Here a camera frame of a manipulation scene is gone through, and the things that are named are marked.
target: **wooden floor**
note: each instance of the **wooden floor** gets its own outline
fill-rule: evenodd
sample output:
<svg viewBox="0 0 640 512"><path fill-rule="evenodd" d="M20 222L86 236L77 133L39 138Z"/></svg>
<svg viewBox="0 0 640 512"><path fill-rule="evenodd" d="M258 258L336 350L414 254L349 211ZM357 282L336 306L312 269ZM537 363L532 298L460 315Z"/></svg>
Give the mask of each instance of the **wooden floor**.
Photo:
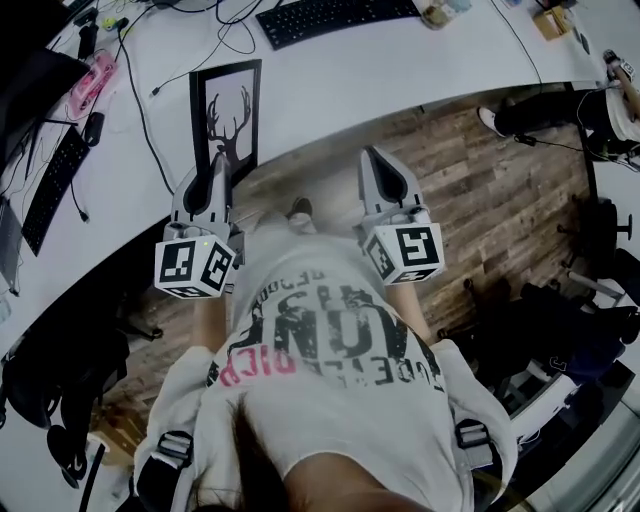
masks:
<svg viewBox="0 0 640 512"><path fill-rule="evenodd" d="M518 296L526 282L566 281L560 262L569 256L568 237L557 225L574 225L572 196L588 194L581 153L560 147L518 144L480 124L476 108L497 106L505 91L468 97L435 110L411 109L301 148L257 169L234 191L234 212L249 227L263 211L286 212L308 196L316 226L350 235L362 216L356 162L360 148L377 144L417 175L431 217L442 227L447 270L418 283L425 317L435 333L471 319L474 309L463 281L482 293L500 279ZM513 92L519 96L526 92ZM577 129L536 134L539 139L581 147ZM133 354L129 377L112 391L144 409L152 402L168 366L188 342L192 304L151 293L144 316L165 331L162 340Z"/></svg>

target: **shoe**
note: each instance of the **shoe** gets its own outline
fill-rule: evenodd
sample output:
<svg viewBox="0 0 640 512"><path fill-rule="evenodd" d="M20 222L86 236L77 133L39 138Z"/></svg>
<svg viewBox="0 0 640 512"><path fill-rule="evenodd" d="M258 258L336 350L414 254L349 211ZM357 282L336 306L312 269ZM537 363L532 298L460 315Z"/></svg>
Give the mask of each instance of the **shoe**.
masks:
<svg viewBox="0 0 640 512"><path fill-rule="evenodd" d="M287 219L293 217L296 213L306 213L309 217L313 215L313 207L311 201L306 197L299 197L291 205L291 211L287 213Z"/></svg>
<svg viewBox="0 0 640 512"><path fill-rule="evenodd" d="M500 137L504 137L504 135L502 135L496 128L496 124L495 124L496 115L493 112L491 112L491 110L484 107L478 108L478 117L480 118L480 121L482 121L482 124L485 125L487 128L489 128L489 130L493 130Z"/></svg>

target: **deer antler artwork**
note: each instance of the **deer antler artwork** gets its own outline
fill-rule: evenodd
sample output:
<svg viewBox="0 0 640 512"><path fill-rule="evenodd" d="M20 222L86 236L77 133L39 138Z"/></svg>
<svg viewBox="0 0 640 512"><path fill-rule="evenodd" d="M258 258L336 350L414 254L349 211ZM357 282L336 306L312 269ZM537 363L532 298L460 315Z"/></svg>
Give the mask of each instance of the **deer antler artwork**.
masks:
<svg viewBox="0 0 640 512"><path fill-rule="evenodd" d="M220 149L220 151L222 151L227 157L227 160L229 160L232 171L240 169L251 158L251 155L248 155L242 160L239 160L238 150L236 147L238 134L245 126L247 126L249 119L251 119L251 96L244 86L242 87L241 94L244 119L240 123L240 126L238 126L236 117L233 117L234 133L231 137L227 137L227 130L225 127L222 128L222 135L216 131L216 124L220 118L216 113L216 102L218 101L220 94L216 94L213 101L209 103L209 107L207 107L207 137L211 142L220 142L222 144L221 146L218 146L218 149Z"/></svg>

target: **black buckle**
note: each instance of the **black buckle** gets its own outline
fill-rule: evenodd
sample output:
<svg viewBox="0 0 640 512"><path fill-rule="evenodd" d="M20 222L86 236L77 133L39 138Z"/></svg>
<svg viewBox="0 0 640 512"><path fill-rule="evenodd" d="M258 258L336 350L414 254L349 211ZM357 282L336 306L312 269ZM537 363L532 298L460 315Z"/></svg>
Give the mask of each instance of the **black buckle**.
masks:
<svg viewBox="0 0 640 512"><path fill-rule="evenodd" d="M193 459L193 437L181 430L166 432L160 437L151 457L178 470L188 468Z"/></svg>
<svg viewBox="0 0 640 512"><path fill-rule="evenodd" d="M489 444L491 438L484 423L475 420L464 420L456 425L456 439L463 450Z"/></svg>

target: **white sneaker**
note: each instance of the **white sneaker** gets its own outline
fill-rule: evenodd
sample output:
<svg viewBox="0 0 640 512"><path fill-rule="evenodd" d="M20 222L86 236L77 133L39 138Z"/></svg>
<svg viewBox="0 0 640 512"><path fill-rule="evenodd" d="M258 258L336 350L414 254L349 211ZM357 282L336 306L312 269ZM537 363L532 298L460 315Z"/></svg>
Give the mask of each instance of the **white sneaker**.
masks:
<svg viewBox="0 0 640 512"><path fill-rule="evenodd" d="M482 124L485 125L487 128L489 128L489 130L493 130L500 137L504 137L504 135L502 135L496 128L496 123L495 123L496 115L493 112L491 112L491 110L484 107L478 108L478 117L480 118L480 121L482 121Z"/></svg>

